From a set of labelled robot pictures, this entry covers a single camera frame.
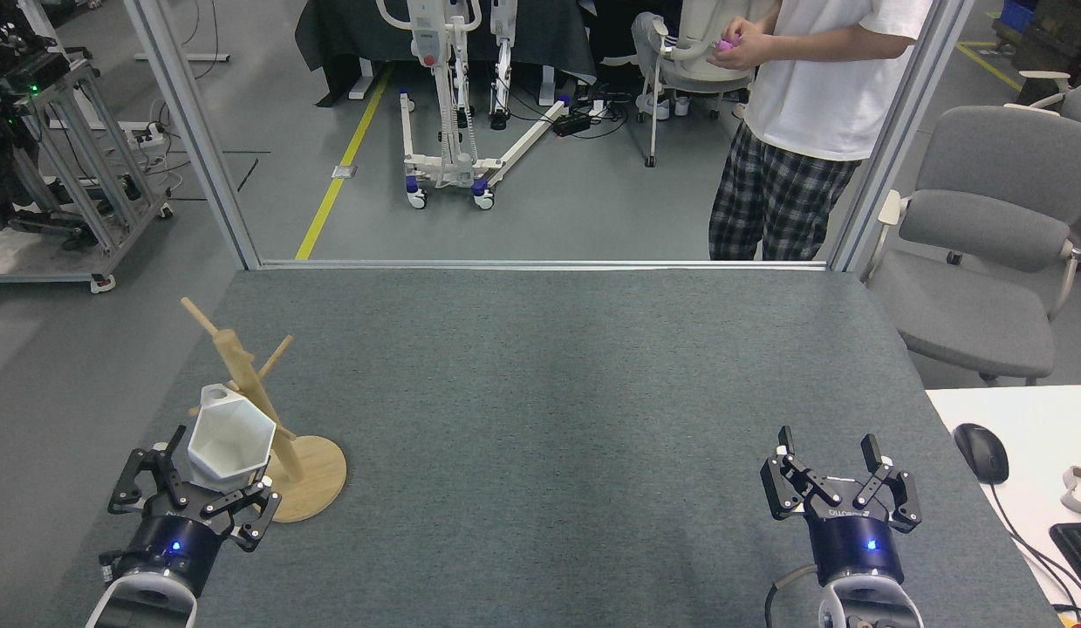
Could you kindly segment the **person's left hand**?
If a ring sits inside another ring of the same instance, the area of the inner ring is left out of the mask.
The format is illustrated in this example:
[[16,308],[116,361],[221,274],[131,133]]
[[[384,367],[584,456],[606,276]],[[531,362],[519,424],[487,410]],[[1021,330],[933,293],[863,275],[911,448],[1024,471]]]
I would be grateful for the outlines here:
[[774,36],[768,34],[768,24],[751,21],[731,21],[723,29],[722,39],[731,43],[728,49],[715,49],[708,62],[725,69],[752,69],[775,57]]

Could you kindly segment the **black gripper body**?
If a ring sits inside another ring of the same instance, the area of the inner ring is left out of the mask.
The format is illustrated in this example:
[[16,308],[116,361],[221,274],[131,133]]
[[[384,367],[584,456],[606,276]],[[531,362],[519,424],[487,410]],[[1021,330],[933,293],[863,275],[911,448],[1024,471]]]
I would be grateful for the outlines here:
[[222,542],[233,527],[232,517],[210,520],[184,515],[142,513],[141,524],[124,552],[114,562],[114,579],[132,573],[164,573],[200,597]]
[[890,529],[890,510],[878,498],[858,508],[852,498],[832,506],[812,496],[804,502],[804,520],[822,587],[850,575],[906,580]]

